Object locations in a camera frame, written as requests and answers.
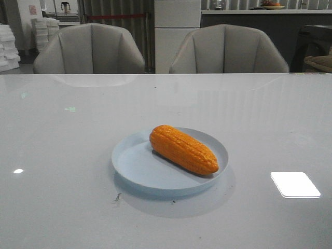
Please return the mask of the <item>tan cushion at right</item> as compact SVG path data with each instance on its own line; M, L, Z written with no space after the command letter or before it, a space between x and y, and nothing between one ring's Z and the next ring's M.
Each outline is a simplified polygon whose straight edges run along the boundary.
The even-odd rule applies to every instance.
M307 56L303 61L311 71L331 73L331 55L317 57Z

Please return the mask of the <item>white foam stack far left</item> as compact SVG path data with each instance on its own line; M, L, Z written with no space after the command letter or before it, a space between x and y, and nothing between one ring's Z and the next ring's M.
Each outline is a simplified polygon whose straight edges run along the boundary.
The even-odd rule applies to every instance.
M1 72L19 67L20 56L15 41L10 26L1 23Z

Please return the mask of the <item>light blue round plate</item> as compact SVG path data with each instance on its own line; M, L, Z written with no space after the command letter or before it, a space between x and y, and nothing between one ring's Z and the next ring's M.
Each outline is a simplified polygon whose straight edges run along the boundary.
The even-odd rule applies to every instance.
M115 146L112 152L115 171L131 188L162 197L192 195L213 186L227 168L226 148L202 131L184 127L179 130L199 140L214 153L219 166L217 172L200 176L159 155L149 141L151 128L133 133Z

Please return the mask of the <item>white cabinet with drawers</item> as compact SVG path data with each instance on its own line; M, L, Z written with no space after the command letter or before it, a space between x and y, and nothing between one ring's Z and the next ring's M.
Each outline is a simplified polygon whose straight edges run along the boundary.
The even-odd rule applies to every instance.
M200 27L201 1L154 1L155 73L166 74L185 36Z

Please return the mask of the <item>white foam box stack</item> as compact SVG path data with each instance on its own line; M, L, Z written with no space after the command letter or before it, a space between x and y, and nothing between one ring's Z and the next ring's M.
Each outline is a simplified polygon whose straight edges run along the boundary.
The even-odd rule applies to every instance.
M32 19L33 34L38 52L44 49L50 38L59 30L59 22L57 19L47 17Z

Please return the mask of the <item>dark chair at right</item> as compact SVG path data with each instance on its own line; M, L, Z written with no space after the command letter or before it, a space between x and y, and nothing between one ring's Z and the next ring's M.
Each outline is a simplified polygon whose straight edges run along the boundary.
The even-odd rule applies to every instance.
M327 56L331 47L331 25L303 25L297 36L290 72L304 72L307 56Z

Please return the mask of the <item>right grey upholstered chair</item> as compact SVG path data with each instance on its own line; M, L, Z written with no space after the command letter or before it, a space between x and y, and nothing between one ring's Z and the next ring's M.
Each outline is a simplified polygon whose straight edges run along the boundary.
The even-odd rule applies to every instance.
M188 33L169 69L171 74L288 71L288 64L265 32L230 24Z

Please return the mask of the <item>grey upholstered chair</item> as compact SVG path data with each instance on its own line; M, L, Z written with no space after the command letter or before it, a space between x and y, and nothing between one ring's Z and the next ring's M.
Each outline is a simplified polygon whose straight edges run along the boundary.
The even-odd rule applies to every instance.
M38 54L35 74L142 74L144 58L131 33L99 23L58 30Z
M188 33L169 69L171 74L288 71L288 64L265 32L230 24Z

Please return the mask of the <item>fruit bowl on counter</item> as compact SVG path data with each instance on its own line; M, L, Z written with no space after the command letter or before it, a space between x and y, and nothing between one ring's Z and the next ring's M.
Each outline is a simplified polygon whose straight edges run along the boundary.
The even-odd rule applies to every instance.
M266 10L280 10L285 7L284 5L281 5L280 3L270 1L270 0L261 1L260 6Z

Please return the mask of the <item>grey counter in background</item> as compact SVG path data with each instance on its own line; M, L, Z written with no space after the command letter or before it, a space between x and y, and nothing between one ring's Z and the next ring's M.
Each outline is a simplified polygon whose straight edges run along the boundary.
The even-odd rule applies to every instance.
M264 31L290 67L303 25L331 25L331 10L203 10L201 27L217 24Z

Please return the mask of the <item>left grey upholstered chair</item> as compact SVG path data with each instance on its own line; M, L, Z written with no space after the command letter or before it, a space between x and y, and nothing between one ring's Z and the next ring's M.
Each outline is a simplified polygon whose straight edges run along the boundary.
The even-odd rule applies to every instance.
M58 30L38 54L35 74L142 74L144 58L131 33L99 23Z

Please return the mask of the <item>orange plastic corn cob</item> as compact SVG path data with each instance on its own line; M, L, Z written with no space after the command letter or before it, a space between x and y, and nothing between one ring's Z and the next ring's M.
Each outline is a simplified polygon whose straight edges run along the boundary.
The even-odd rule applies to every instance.
M158 154L190 172L210 175L219 170L216 156L206 145L173 126L155 127L149 141Z

